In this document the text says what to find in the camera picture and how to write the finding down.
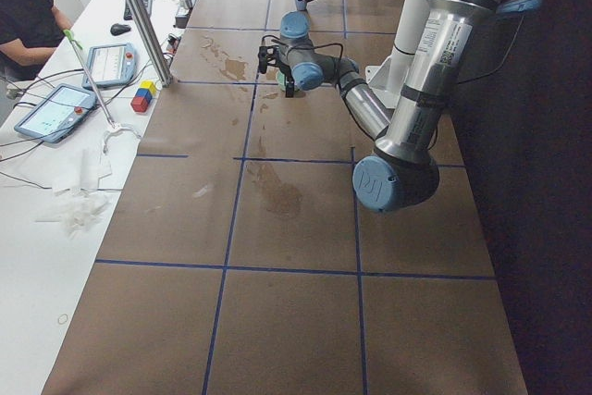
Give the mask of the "mint green bowl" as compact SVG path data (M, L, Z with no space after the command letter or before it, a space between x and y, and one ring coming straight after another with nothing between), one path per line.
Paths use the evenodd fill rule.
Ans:
M276 81L279 89L283 92L286 91L286 78L281 71L276 72Z

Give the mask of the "red blue yellow cube block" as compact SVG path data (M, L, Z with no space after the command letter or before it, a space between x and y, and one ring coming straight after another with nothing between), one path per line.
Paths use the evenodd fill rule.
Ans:
M156 95L155 83L151 80L143 80L134 94L130 106L136 113L144 113Z

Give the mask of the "black computer mouse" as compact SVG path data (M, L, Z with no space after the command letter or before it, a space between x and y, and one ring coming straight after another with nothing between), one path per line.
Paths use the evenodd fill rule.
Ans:
M115 23L110 27L110 33L112 36L119 36L130 31L131 26L127 24Z

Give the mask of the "far teach pendant tablet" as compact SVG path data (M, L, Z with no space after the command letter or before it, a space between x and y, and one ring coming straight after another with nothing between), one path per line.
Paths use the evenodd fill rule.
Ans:
M92 79L100 89L127 84L136 74L136 50L131 43L93 46L87 58Z

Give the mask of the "teach pendant tablet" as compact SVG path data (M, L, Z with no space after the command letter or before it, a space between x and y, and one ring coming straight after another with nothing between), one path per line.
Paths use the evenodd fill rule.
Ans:
M14 126L14 130L36 140L58 143L82 123L95 104L95 93L59 84Z
M93 46L87 58L92 79L100 89L127 84L136 74L136 50L131 43Z

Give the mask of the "long metal reacher grabber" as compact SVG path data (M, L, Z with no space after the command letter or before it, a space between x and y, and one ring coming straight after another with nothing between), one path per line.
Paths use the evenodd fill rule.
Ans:
M103 110L108 126L102 139L102 151L108 150L108 139L123 131L131 131L138 139L139 131L129 124L115 121L107 108L101 90L131 84L136 72L136 52L131 43L111 43L93 46L88 55L84 56L82 45L75 39L72 30L64 30L64 34L71 44L76 57L84 71L83 88L90 88L96 95L98 105Z

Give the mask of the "near teach pendant tablet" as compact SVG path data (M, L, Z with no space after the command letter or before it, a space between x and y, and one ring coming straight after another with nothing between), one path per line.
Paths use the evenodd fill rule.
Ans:
M14 130L36 140L58 143L82 123L95 104L95 93L59 84L14 126Z

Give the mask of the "crumpled white tissue paper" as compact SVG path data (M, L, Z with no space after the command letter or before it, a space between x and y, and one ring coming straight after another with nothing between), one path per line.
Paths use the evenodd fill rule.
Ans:
M99 191L100 180L111 175L111 165L97 148L75 152L51 184L51 203L35 215L38 223L57 223L73 236L88 231L102 218L109 204L106 191Z

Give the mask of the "seated man black shirt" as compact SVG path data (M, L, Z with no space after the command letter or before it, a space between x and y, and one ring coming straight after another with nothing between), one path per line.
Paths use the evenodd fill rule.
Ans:
M72 27L55 0L1 0L1 60L18 80L33 80Z

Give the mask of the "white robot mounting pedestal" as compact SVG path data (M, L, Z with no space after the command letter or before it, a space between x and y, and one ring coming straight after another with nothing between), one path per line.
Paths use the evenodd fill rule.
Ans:
M404 0L390 56L365 68L366 81L386 108L394 108L422 37L429 6L426 0Z

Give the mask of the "aluminium frame post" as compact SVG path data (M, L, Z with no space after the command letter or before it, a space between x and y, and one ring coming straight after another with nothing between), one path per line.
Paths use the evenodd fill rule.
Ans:
M142 37L144 47L153 63L158 79L163 87L167 87L173 77L163 55L161 44L158 41L150 17L142 0L126 0L135 21L136 27Z

